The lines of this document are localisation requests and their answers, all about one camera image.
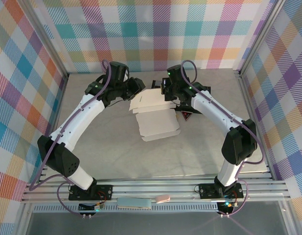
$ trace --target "gray table surface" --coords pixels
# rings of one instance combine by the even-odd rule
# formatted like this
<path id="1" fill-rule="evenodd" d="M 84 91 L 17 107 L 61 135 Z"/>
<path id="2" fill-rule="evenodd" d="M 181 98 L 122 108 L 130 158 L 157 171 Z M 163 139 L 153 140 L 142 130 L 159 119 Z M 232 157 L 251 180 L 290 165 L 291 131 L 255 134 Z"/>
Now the gray table surface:
<path id="1" fill-rule="evenodd" d="M 153 80 L 167 77 L 165 71 L 133 72 L 149 89 Z M 64 94 L 59 125 L 77 106 L 87 86 L 100 74 L 71 74 Z M 194 77 L 194 71 L 187 71 Z M 248 119 L 239 85 L 231 69 L 198 70 L 198 82 L 211 86 L 212 96 L 237 116 Z M 80 137 L 73 153 L 81 166 L 96 179 L 145 178 L 217 174 L 223 164 L 221 153 L 225 137 L 204 115 L 193 114 L 185 121 L 180 112 L 177 136 L 145 142 L 139 133 L 129 101 L 105 109 Z M 261 159 L 256 150 L 250 161 Z M 246 165 L 243 172 L 266 171 L 265 163 Z M 49 170 L 47 176 L 54 172 Z"/>

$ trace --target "black bracket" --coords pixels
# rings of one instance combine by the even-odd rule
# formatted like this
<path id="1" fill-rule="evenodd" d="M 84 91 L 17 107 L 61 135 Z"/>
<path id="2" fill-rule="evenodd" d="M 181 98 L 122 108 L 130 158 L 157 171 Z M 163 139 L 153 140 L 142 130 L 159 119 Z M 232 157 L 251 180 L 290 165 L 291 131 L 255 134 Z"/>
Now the black bracket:
<path id="1" fill-rule="evenodd" d="M 112 185 L 94 185 L 91 191 L 95 193 L 88 193 L 76 185 L 70 187 L 68 200 L 70 201 L 107 201 L 112 199 L 113 186 Z"/>
<path id="2" fill-rule="evenodd" d="M 223 196 L 216 191 L 215 184 L 199 184 L 198 186 L 200 199 L 235 199 L 235 193 L 237 198 L 243 198 L 243 191 L 240 183 L 236 183 Z"/>

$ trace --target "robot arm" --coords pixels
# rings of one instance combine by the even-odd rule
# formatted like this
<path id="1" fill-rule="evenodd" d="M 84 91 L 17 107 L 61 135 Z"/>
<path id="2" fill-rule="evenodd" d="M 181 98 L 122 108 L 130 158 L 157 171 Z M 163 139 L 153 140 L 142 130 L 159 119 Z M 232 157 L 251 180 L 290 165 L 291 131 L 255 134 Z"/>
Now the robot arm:
<path id="1" fill-rule="evenodd" d="M 97 193 L 96 180 L 83 170 L 80 166 L 79 159 L 72 151 L 89 124 L 112 100 L 115 100 L 117 97 L 121 97 L 123 100 L 131 100 L 145 88 L 145 85 L 140 79 L 133 77 L 128 78 L 129 69 L 126 65 L 118 62 L 111 62 L 110 65 L 111 71 L 107 71 L 105 75 L 100 76 L 87 87 L 85 91 L 86 94 L 83 95 L 82 100 L 68 119 L 74 115 L 77 110 L 80 109 L 81 112 L 68 123 L 46 162 L 46 165 L 51 169 L 67 177 L 80 189 L 92 196 Z M 87 101 L 92 99 L 103 88 L 107 82 L 109 72 L 111 72 L 111 80 L 107 88 L 96 100 L 89 103 L 86 107 L 83 107 Z M 41 136 L 38 139 L 38 147 L 42 161 L 68 119 L 49 137 Z"/>
<path id="2" fill-rule="evenodd" d="M 240 117 L 228 111 L 210 95 L 207 87 L 195 82 L 192 85 L 206 97 L 198 94 L 182 78 L 180 65 L 170 67 L 167 71 L 169 78 L 163 78 L 162 82 L 162 94 L 164 94 L 165 100 L 172 101 L 178 98 L 180 101 L 186 102 L 214 122 L 225 136 L 222 147 L 222 154 L 225 160 L 219 174 L 215 177 L 214 184 L 214 189 L 218 192 L 219 197 L 223 197 L 224 193 L 235 186 L 235 176 L 241 164 L 257 148 L 257 143 L 253 137 L 232 120 L 235 119 L 243 123 L 256 134 L 255 123 L 250 119 L 243 121 Z M 224 114 L 215 104 L 230 114 L 231 117 Z"/>

